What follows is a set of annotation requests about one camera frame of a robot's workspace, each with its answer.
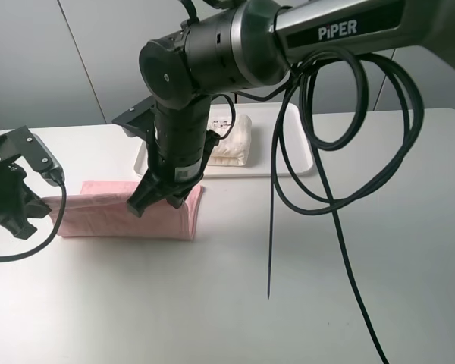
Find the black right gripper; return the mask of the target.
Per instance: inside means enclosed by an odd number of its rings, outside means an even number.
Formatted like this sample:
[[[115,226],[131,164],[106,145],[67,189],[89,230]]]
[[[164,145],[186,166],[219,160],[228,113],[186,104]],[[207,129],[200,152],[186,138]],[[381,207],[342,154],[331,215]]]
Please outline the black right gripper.
[[[218,145],[218,134],[208,130],[204,146],[194,153],[193,158],[165,158],[155,137],[146,145],[147,172],[127,200],[128,210],[137,218],[141,218],[148,207],[163,199],[175,209],[183,205],[193,187],[204,177],[209,157]]]

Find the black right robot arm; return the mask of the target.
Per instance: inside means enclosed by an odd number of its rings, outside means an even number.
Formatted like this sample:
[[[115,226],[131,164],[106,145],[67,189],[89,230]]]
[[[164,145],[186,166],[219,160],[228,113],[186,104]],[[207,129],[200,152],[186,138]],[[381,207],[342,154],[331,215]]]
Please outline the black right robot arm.
[[[303,131],[315,151],[337,151],[358,133],[368,111],[364,61],[394,85],[403,111],[403,145],[366,185],[343,199],[328,197],[318,215],[334,213],[381,188],[400,167],[422,128],[422,97],[410,75],[381,55],[386,49],[422,46],[455,70],[455,1],[310,1],[286,8],[273,1],[213,1],[215,16],[189,17],[181,28],[148,41],[139,66],[149,89],[147,109],[124,128],[147,145],[148,169],[128,200],[135,215],[166,200],[178,207],[197,184],[221,136],[208,130],[211,103],[230,93],[276,86],[300,95]],[[347,63],[356,81],[356,112],[334,142],[314,131],[312,97],[319,70]]]

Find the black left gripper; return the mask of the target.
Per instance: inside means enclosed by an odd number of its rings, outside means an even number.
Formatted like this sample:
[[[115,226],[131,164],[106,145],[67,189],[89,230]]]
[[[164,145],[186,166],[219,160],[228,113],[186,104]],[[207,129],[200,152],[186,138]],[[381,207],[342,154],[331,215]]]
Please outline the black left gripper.
[[[28,218],[42,219],[52,211],[39,197],[30,197],[25,170],[16,161],[22,155],[0,155],[0,225],[15,238],[27,240],[36,233]]]

